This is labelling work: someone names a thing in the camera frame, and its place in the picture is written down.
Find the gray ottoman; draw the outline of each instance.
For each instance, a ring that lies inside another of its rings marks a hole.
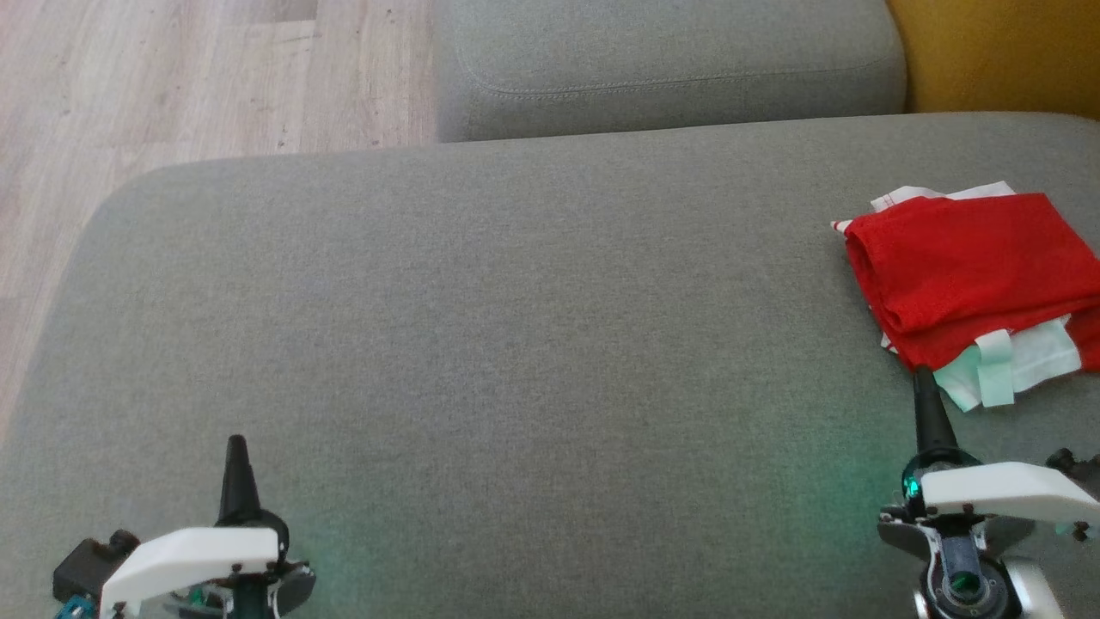
[[[226,439],[320,574],[304,619],[910,617],[914,450],[833,218],[1047,191],[1100,246],[1100,123],[901,115],[172,167],[97,212],[0,453],[6,617],[80,539],[212,523]],[[1096,453],[1100,380],[952,411]],[[1041,527],[1069,617],[1100,561]]]
[[[900,112],[882,0],[440,0],[439,135]]]

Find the wooden floor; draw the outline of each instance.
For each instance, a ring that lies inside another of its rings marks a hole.
[[[0,439],[96,207],[174,163],[433,139],[431,0],[0,0]]]

